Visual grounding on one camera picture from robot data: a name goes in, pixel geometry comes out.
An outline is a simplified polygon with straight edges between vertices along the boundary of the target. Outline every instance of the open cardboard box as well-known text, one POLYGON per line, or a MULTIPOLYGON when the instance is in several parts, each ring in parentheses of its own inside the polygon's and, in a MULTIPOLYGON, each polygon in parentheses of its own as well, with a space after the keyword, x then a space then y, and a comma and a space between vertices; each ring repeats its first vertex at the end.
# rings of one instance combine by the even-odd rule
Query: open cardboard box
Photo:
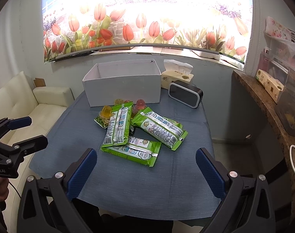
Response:
POLYGON ((97 63, 83 86, 91 107, 114 105, 115 99, 158 103, 161 73, 153 59, 97 63))

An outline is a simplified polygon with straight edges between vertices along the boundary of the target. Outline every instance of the black pants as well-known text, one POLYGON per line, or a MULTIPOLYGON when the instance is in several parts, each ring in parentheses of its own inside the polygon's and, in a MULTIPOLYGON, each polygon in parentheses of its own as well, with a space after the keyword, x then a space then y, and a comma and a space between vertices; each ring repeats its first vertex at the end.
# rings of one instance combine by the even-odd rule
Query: black pants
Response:
MULTIPOLYGON (((99 214, 99 208, 79 199, 73 199, 72 204, 85 221, 92 232, 97 233, 114 233, 114 232, 128 232, 128 233, 171 233, 173 221, 150 220, 131 216, 122 216, 112 219, 104 223, 99 214)), ((68 230, 62 225, 62 220, 57 212, 54 202, 50 203, 50 208, 53 217, 57 221, 58 228, 63 233, 68 233, 68 230)))

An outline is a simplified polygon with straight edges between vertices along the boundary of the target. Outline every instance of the blue gripper pad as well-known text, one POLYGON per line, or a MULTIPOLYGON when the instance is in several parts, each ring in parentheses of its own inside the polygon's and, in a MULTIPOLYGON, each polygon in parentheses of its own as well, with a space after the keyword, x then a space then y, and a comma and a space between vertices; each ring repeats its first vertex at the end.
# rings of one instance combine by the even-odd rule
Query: blue gripper pad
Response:
POLYGON ((22 118, 11 120, 8 123, 7 127, 10 130, 16 130, 16 129, 20 129, 20 128, 23 128, 23 127, 30 126, 31 123, 32 123, 31 117, 26 116, 26 117, 22 117, 22 118))
POLYGON ((72 177, 68 180, 66 195, 69 200, 79 196, 96 164, 97 153, 94 149, 92 149, 74 172, 72 177))
POLYGON ((196 152, 196 163, 217 198, 226 197, 225 181, 201 149, 196 152))

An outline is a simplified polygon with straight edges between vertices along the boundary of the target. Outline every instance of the sofa backrest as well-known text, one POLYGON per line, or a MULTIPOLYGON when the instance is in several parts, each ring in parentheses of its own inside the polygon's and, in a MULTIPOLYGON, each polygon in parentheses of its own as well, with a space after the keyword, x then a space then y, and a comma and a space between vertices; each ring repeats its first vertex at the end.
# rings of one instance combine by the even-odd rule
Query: sofa backrest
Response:
MULTIPOLYGON (((0 119, 28 116, 37 105, 24 72, 17 74, 0 89, 0 119)), ((8 143, 14 132, 8 132, 1 141, 8 143)))

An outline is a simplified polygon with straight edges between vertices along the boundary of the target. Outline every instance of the blue tablecloth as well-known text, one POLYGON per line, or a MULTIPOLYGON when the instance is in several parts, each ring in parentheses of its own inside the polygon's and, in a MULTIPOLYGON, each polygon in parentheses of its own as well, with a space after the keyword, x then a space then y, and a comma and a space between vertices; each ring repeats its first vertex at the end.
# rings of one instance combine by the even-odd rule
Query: blue tablecloth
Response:
MULTIPOLYGON (((160 103, 148 106, 159 115, 182 123, 189 132, 176 151, 162 145, 153 167, 100 150, 106 130, 94 118, 102 108, 91 108, 85 92, 49 131, 47 148, 33 156, 29 167, 42 178, 50 178, 65 171, 87 148, 93 148, 98 154, 97 165, 79 199, 111 212, 148 219, 211 216, 220 200, 212 194, 195 161, 200 147, 214 157, 203 105, 192 109, 170 98, 168 91, 162 89, 160 103)), ((134 136, 156 140, 139 128, 134 136)))

